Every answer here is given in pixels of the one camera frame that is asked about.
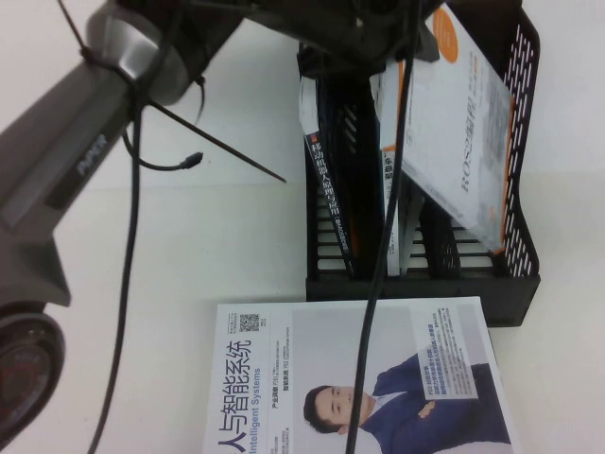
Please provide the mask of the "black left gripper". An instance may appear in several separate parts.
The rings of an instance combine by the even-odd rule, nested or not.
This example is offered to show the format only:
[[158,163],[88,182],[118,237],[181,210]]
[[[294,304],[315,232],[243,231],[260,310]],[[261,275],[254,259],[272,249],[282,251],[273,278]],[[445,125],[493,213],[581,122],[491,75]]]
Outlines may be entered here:
[[293,1],[300,67],[381,67],[415,57],[438,61],[425,20],[439,1]]

